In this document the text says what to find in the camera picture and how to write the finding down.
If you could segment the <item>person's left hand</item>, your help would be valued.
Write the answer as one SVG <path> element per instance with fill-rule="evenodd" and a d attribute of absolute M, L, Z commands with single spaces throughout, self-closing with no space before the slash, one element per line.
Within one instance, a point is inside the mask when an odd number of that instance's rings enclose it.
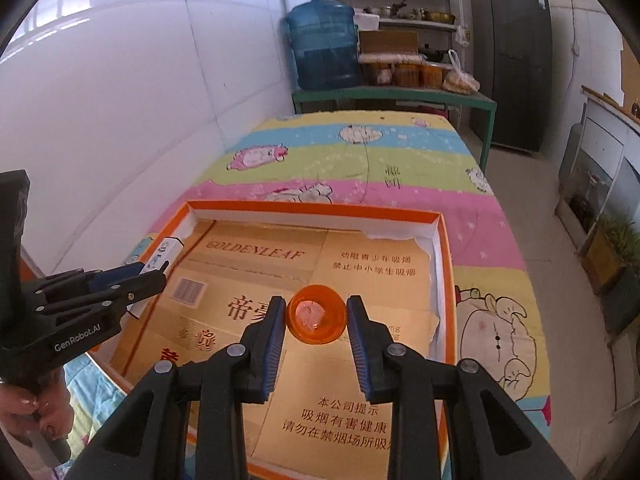
<path fill-rule="evenodd" d="M 1 426 L 15 437 L 38 431 L 52 440 L 64 439 L 73 423 L 74 410 L 62 368 L 51 373 L 47 387 L 39 394 L 2 382 Z"/>

